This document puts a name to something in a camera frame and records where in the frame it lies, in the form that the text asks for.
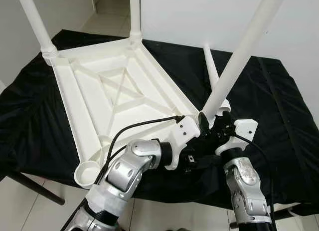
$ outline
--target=black cable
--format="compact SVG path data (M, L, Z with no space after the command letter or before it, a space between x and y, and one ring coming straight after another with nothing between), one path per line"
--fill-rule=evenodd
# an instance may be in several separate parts
M123 147L121 147L117 152L115 152L114 155L112 155L112 156L110 157L110 161L111 161L112 159L114 159L114 157L117 156L117 155L118 155L122 150L124 150L125 148L126 148L126 145L123 146Z
M109 152L108 152L108 156L106 158L106 162L105 162L105 165L102 167L98 177L96 178L94 184L98 184L102 175L107 172L107 169L109 168L109 164L110 164L110 161L111 161L111 152L113 150L113 147L114 147L114 144L117 140L117 138L126 130L128 129L131 129L131 128L134 128L134 127L137 127L137 126L141 126L141 125L147 125L147 124L152 124L152 123L157 123L157 122L162 122L162 121L167 121L167 120L174 120L176 119L177 122L180 121L181 119L183 118L183 116L171 116L171 117L167 117L167 118L163 118L163 119L156 119L156 120L149 120L149 121L144 121L144 122L140 122L140 123L137 123L137 124L133 124L133 125L129 125L125 128L123 128L122 130L120 130L113 138L112 142L111 142L111 145L110 145L110 148L109 148Z
M250 140L248 140L240 135L237 135L236 133L232 134L232 136L237 137L238 139L241 139L243 141L246 141L248 144L254 146L261 153L261 155L264 157L264 159L267 163L268 170L269 170L269 179L270 179L270 218L273 222L273 230L277 231L276 222L275 222L275 212L274 212L274 179L273 179L274 175L273 175L273 170L271 169L271 166L270 166L270 162L269 162L265 152L258 145L256 145L254 142L252 142L252 141L250 141Z

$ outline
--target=black fabric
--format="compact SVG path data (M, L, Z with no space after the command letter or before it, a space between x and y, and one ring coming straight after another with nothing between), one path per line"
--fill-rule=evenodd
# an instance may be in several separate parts
M67 49L120 37L61 31L53 39ZM200 110L211 90L201 48L144 40L145 47ZM212 50L219 73L229 52ZM252 57L228 100L232 115L258 121L254 142L265 150L275 175L275 201L318 203L319 131L293 79L279 60ZM212 155L214 140L192 140L184 154L195 159ZM268 167L248 146L247 155L269 195ZM0 96L0 162L17 171L76 185L73 172L78 157L51 67L38 55ZM161 202L189 202L230 208L222 167L208 165L186 175L149 170L135 192L138 198Z

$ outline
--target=white floor tile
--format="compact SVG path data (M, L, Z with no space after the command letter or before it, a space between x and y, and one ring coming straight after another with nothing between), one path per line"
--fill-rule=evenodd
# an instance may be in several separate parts
M133 214L133 208L134 208L134 202L135 199L130 199L125 207L125 210L123 211L122 215L118 219L118 223L122 229L125 231L130 230L131 225L131 218Z
M234 211L232 210L227 210L228 211L228 218L229 218L229 222L235 222L235 214ZM291 217L288 219L283 219L283 220L277 220L276 221L276 226L277 226L277 230L278 231L319 231L317 229L313 229L313 221L314 219L308 220L311 221L311 228L312 229L305 229L304 228L304 223L305 221L303 221L304 217Z
M277 220L276 226L278 231L303 231L299 222L299 217L291 217L283 220Z
M296 218L300 219L304 231L319 231L317 220L314 215Z
M20 231L38 194L8 177L0 182L0 194L0 229Z
M315 219L316 219L317 225L319 227L319 215L315 215Z
M130 9L130 0L99 0L96 9L98 14L127 16Z
M232 211L232 210L227 210L227 216L228 216L228 222L229 222L229 224L230 224L230 223L233 223L233 222L236 222L234 211ZM233 230L232 230L231 228L229 228L229 230L230 230L230 231L239 231L239 229L233 229Z
M54 181L45 181L44 187L64 198L65 205L38 196L22 231L59 231L87 193Z
M29 175L29 174L24 174L24 175L32 179L33 181L37 182L38 184L41 184L41 185L44 184L45 178L42 178L36 175Z
M102 35L118 35L126 16L94 14L83 26L82 31Z
M122 36L122 37L129 37L130 36L130 30L131 30L131 20L130 17L127 16L121 29L120 32L118 34L118 36Z
M191 230L193 203L165 204L135 199L130 231Z
M194 203L192 231L228 231L227 210Z

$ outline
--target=silver robot arm segment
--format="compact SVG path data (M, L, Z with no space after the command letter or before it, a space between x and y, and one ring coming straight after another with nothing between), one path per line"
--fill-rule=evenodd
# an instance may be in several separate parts
M246 157L232 159L224 165L226 182L237 224L271 224L260 178Z
M115 223L132 197L142 174L160 163L171 163L169 143L134 140L117 158L107 173L93 185L64 231L114 231Z

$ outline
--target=black tablecloth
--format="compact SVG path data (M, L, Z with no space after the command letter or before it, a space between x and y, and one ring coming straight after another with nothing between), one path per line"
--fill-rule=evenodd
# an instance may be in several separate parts
M53 43L62 50L115 39L121 38L63 30ZM203 50L149 40L143 44L200 110L211 92ZM212 55L221 73L231 53L212 50ZM265 150L276 172L275 200L317 203L319 131L281 62L252 57L227 98L236 118L258 121L254 142ZM193 150L200 159L212 155L214 149L211 141L196 140L186 152ZM245 153L268 196L265 161L251 146ZM40 54L0 96L0 162L2 170L11 168L76 186L73 173L79 160L75 144L53 70ZM189 175L181 169L147 171L135 197L230 207L222 167L215 164Z

